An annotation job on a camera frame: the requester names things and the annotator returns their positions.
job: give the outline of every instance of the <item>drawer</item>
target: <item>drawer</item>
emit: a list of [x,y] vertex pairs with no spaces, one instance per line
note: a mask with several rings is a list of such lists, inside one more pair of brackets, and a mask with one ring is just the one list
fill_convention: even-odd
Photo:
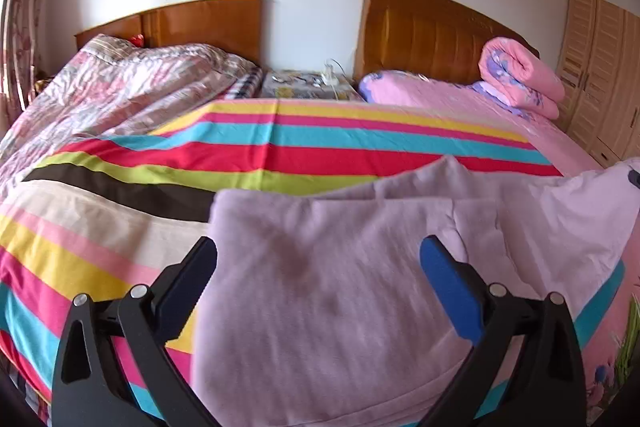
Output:
[[620,158],[613,154],[613,151],[597,138],[594,144],[591,146],[589,154],[593,156],[596,162],[598,162],[604,168],[615,165],[620,161]]

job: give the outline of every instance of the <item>metal screw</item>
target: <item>metal screw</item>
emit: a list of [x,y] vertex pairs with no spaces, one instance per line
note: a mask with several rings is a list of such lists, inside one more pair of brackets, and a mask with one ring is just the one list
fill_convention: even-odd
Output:
[[549,298],[551,299],[551,302],[557,306],[562,306],[564,304],[564,297],[562,297],[558,292],[551,292],[551,296]]
[[87,300],[86,293],[80,293],[74,297],[74,306],[82,306]]
[[504,297],[507,295],[507,288],[499,282],[494,282],[491,286],[489,286],[489,293],[494,297]]
[[146,295],[146,286],[143,284],[136,284],[133,286],[130,293],[134,299],[140,299]]

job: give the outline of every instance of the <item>red object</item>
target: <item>red object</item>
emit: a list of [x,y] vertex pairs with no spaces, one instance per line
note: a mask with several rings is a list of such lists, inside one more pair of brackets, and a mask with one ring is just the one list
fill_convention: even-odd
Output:
[[132,38],[127,40],[137,48],[145,47],[145,36],[143,34],[133,35]]

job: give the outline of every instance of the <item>blue gripper pad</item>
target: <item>blue gripper pad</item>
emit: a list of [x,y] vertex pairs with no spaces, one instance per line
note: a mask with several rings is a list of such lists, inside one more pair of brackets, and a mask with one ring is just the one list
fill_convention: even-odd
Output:
[[478,345],[484,332],[482,306],[456,270],[457,261],[434,237],[420,245],[420,266],[440,303],[449,315],[456,333]]

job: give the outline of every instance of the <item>wooden wardrobe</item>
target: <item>wooden wardrobe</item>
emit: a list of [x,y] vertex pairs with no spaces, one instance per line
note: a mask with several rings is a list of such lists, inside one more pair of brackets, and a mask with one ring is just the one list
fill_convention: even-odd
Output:
[[640,18],[604,0],[569,0],[557,125],[602,166],[640,156]]

